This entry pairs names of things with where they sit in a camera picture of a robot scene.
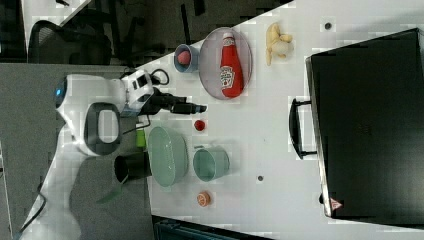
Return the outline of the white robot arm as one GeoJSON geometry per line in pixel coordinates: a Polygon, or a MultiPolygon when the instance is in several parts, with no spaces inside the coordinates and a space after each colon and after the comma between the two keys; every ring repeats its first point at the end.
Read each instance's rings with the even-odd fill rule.
{"type": "Polygon", "coordinates": [[[55,90],[56,112],[65,121],[55,154],[37,189],[37,198],[13,240],[79,240],[80,226],[70,210],[79,168],[90,157],[116,151],[124,132],[123,117],[138,117],[148,107],[175,114],[197,114],[204,105],[159,92],[153,75],[137,70],[119,79],[69,74],[55,90]]]}

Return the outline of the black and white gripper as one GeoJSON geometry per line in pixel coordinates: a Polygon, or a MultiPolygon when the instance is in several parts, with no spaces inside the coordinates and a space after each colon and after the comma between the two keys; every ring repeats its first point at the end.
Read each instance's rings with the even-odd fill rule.
{"type": "MultiPolygon", "coordinates": [[[[154,86],[152,83],[152,74],[146,70],[137,70],[136,72],[121,79],[125,86],[125,103],[121,112],[122,117],[135,117],[141,112],[146,102],[154,95],[154,86]]],[[[187,97],[173,96],[175,104],[170,112],[174,114],[197,114],[207,110],[204,105],[186,103],[187,97]]]]}

